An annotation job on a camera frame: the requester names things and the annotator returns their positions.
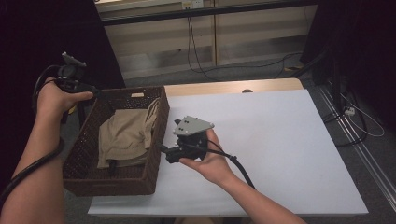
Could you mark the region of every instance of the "basket handle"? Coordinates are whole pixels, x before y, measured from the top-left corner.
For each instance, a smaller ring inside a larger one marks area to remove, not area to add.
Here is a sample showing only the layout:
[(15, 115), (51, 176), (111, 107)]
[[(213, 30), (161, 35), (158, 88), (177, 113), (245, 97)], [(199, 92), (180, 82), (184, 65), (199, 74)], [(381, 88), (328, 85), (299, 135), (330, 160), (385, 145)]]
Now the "basket handle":
[(131, 98), (143, 98), (145, 97), (145, 93), (143, 92), (134, 92), (131, 94)]

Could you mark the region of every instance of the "folded fabric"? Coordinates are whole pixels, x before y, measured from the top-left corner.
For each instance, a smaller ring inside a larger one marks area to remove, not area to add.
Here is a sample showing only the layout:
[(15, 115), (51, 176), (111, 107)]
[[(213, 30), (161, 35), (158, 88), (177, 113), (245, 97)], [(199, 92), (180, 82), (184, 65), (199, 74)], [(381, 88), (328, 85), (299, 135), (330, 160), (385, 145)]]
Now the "folded fabric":
[(109, 167), (109, 161), (117, 166), (142, 164), (151, 144), (151, 131), (157, 118), (159, 99), (148, 109), (122, 109), (99, 128), (98, 168)]

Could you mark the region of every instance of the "woven basket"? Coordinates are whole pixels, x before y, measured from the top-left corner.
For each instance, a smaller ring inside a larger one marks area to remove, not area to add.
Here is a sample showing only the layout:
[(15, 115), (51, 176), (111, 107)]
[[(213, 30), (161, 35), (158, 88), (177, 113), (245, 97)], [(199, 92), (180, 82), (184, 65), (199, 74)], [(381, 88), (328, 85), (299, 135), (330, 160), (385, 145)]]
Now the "woven basket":
[[(95, 101), (64, 162), (64, 187), (76, 196), (152, 194), (161, 157), (157, 143), (163, 142), (169, 114), (164, 87), (105, 90), (103, 93), (105, 97)], [(97, 169), (99, 127), (114, 115), (115, 110), (147, 109), (158, 97), (161, 99), (146, 163), (118, 167), (113, 176), (107, 169)]]

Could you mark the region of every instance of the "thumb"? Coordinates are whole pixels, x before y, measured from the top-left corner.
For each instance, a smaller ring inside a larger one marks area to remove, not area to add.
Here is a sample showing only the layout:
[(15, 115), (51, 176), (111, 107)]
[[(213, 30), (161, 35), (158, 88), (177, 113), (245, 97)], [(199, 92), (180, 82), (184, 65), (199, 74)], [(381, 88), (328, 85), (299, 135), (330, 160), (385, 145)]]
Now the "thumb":
[(180, 160), (178, 160), (180, 163), (190, 167), (191, 169), (197, 171), (198, 169), (198, 165), (200, 164), (200, 162), (198, 161), (194, 161), (191, 159), (187, 159), (187, 158), (180, 158)]
[(74, 102), (89, 100), (93, 97), (93, 93), (90, 91), (84, 91), (72, 94), (72, 99)]

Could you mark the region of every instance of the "white tabletop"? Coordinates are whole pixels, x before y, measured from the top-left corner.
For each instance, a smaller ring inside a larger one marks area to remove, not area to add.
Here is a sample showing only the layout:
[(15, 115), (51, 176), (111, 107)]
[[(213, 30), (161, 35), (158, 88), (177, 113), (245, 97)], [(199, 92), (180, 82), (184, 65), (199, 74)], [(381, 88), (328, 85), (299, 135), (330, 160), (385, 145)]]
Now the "white tabletop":
[[(256, 189), (298, 215), (368, 213), (309, 93), (271, 91), (168, 97), (163, 143), (172, 147), (174, 119), (213, 122), (227, 153), (237, 156)], [(230, 166), (241, 178), (239, 170)], [(89, 214), (102, 217), (244, 217), (219, 187), (164, 155), (156, 192), (94, 197)]]

